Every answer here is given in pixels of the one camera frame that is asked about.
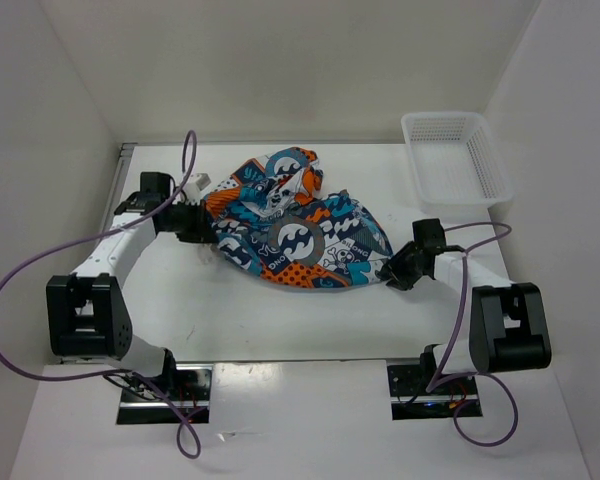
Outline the colourful patterned shorts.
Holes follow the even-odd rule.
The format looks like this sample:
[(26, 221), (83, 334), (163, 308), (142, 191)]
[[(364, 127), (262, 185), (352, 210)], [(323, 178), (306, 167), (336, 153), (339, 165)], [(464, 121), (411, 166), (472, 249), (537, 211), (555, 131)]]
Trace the colourful patterned shorts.
[(293, 146), (252, 158), (204, 198), (218, 251), (274, 284), (303, 289), (379, 282), (393, 254), (373, 215), (341, 190), (322, 193), (318, 155)]

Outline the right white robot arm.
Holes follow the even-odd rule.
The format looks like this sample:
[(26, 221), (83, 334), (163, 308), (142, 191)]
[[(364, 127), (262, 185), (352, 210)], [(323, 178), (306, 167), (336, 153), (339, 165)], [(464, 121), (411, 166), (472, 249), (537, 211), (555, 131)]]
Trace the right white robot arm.
[(382, 281), (400, 291), (429, 278), (459, 296), (449, 340), (427, 346), (418, 370), (420, 385), (430, 393), (444, 391), (456, 378), (545, 369), (552, 361), (539, 287), (516, 283), (472, 258), (475, 250), (503, 238), (511, 228), (495, 222), (498, 233), (466, 247), (447, 239), (453, 231), (482, 225), (445, 227), (438, 219), (416, 221), (413, 239), (379, 273)]

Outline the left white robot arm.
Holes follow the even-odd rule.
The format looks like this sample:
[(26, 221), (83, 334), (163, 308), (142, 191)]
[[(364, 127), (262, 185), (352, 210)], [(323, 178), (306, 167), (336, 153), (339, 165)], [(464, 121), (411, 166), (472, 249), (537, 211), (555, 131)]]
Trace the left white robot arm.
[(55, 355), (104, 359), (144, 376), (145, 389), (157, 399), (176, 394), (180, 376), (174, 355), (134, 333), (123, 286), (143, 251), (162, 232), (184, 243), (216, 242), (201, 199), (209, 184), (207, 174), (196, 174), (176, 191), (168, 174), (141, 174), (138, 191), (114, 212), (113, 235), (100, 240), (72, 273), (56, 275), (46, 285)]

